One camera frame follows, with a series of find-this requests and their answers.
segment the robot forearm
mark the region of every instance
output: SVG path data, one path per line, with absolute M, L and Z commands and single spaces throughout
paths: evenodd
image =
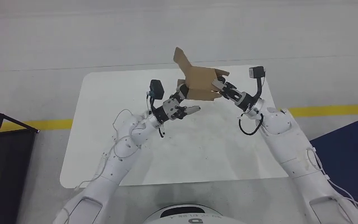
M 109 201 L 139 157 L 142 144 L 164 122 L 183 119 L 200 110 L 198 106 L 180 106 L 187 92 L 187 87 L 180 85 L 177 92 L 158 108 L 154 107 L 154 99 L 162 96 L 150 96 L 151 111 L 148 116 L 132 115 L 116 131 L 115 144 L 107 153 L 103 153 L 93 179 L 82 192 L 67 202 L 53 223 L 64 224 L 69 220 L 71 223 L 103 223 L 107 217 Z
M 261 79 L 262 76 L 252 74 L 251 77 Z M 261 81 L 257 83 L 259 91 L 255 96 L 260 96 Z M 358 210 L 329 184 L 328 175 L 315 161 L 315 149 L 288 110 L 267 107 L 263 99 L 239 92 L 221 77 L 214 80 L 213 85 L 225 98 L 234 101 L 245 115 L 256 121 L 256 130 L 260 131 L 275 160 L 301 193 L 305 215 L 310 223 L 325 223 L 327 217 L 341 217 L 342 223 L 358 223 Z

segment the black cable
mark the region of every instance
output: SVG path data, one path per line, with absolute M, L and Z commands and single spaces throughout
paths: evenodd
M 161 129 L 159 128 L 158 130 L 159 130 L 159 135 L 161 136 L 161 138 L 164 138 L 163 134 L 165 134 L 165 132 L 163 132 L 163 134 L 162 134 Z
M 244 114 L 242 113 L 241 116 L 240 116 L 240 118 L 239 118 L 239 128 L 240 128 L 240 130 L 242 131 L 242 133 L 244 133 L 245 135 L 247 135 L 247 136 L 252 136 L 253 134 L 255 134 L 255 133 L 258 131 L 258 129 L 259 129 L 260 126 L 262 125 L 263 115 L 260 114 L 260 115 L 261 115 L 260 122 L 259 122 L 258 126 L 255 128 L 255 130 L 254 130 L 253 132 L 251 132 L 251 133 L 247 133 L 247 132 L 245 132 L 245 131 L 242 129 L 242 127 L 241 127 L 241 118 L 242 118 L 242 115 L 244 115 Z

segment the white cable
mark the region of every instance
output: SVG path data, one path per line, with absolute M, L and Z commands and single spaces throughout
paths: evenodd
M 122 139 L 124 139 L 124 138 L 126 138 L 126 137 L 131 137 L 131 133 L 132 133 L 133 130 L 130 132 L 130 136 L 123 136 L 123 137 L 121 137 L 120 139 L 118 139 L 118 130 L 117 130 L 117 129 L 115 128 L 115 126 L 114 126 L 114 124 L 116 123 L 116 121 L 117 121 L 119 115 L 120 115 L 123 111 L 125 111 L 125 110 L 128 111 L 128 112 L 133 116 L 133 113 L 132 113 L 130 110 L 128 110 L 128 109 L 123 109 L 123 110 L 121 110 L 121 112 L 118 113 L 118 115 L 116 116 L 116 119 L 113 121 L 112 126 L 113 126 L 114 130 L 116 131 L 116 136 L 117 136 L 117 137 L 116 137 L 115 143 L 113 144 L 113 146 L 111 147 L 111 149 L 109 150 L 109 152 L 108 152 L 108 153 L 106 154 L 106 156 L 105 156 L 105 163 L 104 163 L 104 165 L 103 165 L 103 168 L 102 168 L 101 172 L 100 172 L 95 178 L 93 178 L 93 179 L 91 179 L 91 180 L 82 181 L 80 184 L 78 184 L 78 185 L 74 188 L 74 192 L 76 192 L 76 191 L 81 187 L 82 184 L 87 183 L 87 182 L 90 183 L 90 182 L 92 182 L 92 181 L 97 180 L 97 179 L 103 174 L 103 172 L 104 172 L 104 170 L 105 170 L 105 168 L 106 168 L 106 165 L 107 165 L 108 158 L 109 158 L 109 156 L 110 156 L 112 150 L 115 149 L 116 145 L 117 145 Z M 64 211 L 66 212 L 66 214 L 67 214 L 66 224 L 69 224 L 70 213 L 69 213 L 69 211 L 68 211 L 65 207 L 63 207 L 63 210 L 64 210 Z
M 338 188 L 339 190 L 345 192 L 350 198 L 347 198 L 347 197 L 344 197 L 344 198 L 350 200 L 351 202 L 353 202 L 353 205 L 358 209 L 358 202 L 356 202 L 356 201 L 354 200 L 354 197 L 353 197 L 348 191 L 344 190 L 343 188 L 341 188 L 341 187 L 338 186 L 337 184 L 333 183 L 332 180 L 330 180 L 329 176 L 326 174 L 325 170 L 323 169 L 322 162 L 321 162 L 321 160 L 319 159 L 319 157 L 318 157 L 317 153 L 315 152 L 315 150 L 312 149 L 312 148 L 307 148 L 306 151 L 307 151 L 308 160 L 309 160 L 309 162 L 311 163 L 311 165 L 312 165 L 316 170 L 321 171 L 321 172 L 323 173 L 323 175 L 326 177 L 327 181 L 328 181 L 331 185 L 333 185 L 333 186 L 335 186 L 336 188 Z M 318 163 L 318 166 L 319 166 L 319 167 L 317 167 L 317 166 L 312 162 L 312 160 L 310 159 L 310 157 L 309 157 L 309 155 L 308 155 L 308 151 L 312 151 L 312 152 L 313 152 L 313 155 L 314 155 L 315 159 L 317 160 L 317 163 Z
M 63 210 L 67 213 L 67 221 L 65 223 L 69 224 L 69 216 L 70 216 L 70 214 L 69 214 L 69 212 L 68 212 L 68 210 L 66 208 L 63 208 Z

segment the brown cardboard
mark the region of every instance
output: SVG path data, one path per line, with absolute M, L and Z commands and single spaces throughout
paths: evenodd
M 178 80 L 178 85 L 185 83 L 189 88 L 187 99 L 213 101 L 215 98 L 221 97 L 219 93 L 215 92 L 219 90 L 211 83 L 218 76 L 228 76 L 229 72 L 192 66 L 183 50 L 178 47 L 175 49 L 173 60 L 184 73 L 185 80 Z

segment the dark blue mat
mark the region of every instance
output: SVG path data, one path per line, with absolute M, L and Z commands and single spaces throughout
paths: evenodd
M 311 144 L 331 180 L 358 200 L 358 122 L 316 138 Z

